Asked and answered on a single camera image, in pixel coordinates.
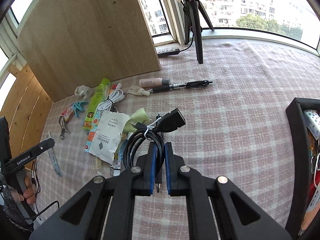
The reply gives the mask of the left hand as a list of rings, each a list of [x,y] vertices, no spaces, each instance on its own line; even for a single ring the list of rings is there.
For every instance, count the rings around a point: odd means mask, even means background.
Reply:
[[[31,182],[29,176],[25,176],[24,184],[26,189],[23,191],[23,194],[19,194],[16,189],[11,189],[11,196],[16,203],[26,200],[29,205],[33,205],[36,203],[35,185]]]

